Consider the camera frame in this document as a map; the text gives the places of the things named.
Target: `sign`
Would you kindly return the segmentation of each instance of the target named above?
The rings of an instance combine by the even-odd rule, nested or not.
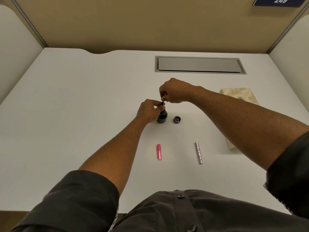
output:
[[[255,0],[254,6],[300,7],[305,0]]]

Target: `rolled-up sleeve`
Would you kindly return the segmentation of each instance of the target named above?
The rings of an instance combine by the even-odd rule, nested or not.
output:
[[[45,195],[13,232],[108,231],[118,203],[118,189],[107,178],[89,171],[72,171]]]
[[[309,219],[309,132],[272,163],[265,187],[291,213]]]

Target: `floral patterned box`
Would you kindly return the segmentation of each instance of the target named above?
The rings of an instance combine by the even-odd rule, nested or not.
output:
[[[220,89],[219,93],[259,105],[250,88],[225,88]],[[228,139],[226,139],[226,143],[229,150],[235,148]]]

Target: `number 249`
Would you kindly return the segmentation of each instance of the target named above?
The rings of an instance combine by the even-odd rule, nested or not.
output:
[[[288,0],[275,0],[274,3],[286,3]]]

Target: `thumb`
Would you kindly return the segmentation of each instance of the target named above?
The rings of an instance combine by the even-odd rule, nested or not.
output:
[[[165,95],[165,96],[161,97],[161,101],[169,102],[170,101],[170,96],[169,95]]]
[[[163,110],[165,110],[165,106],[159,106],[156,108],[157,111],[161,112]]]

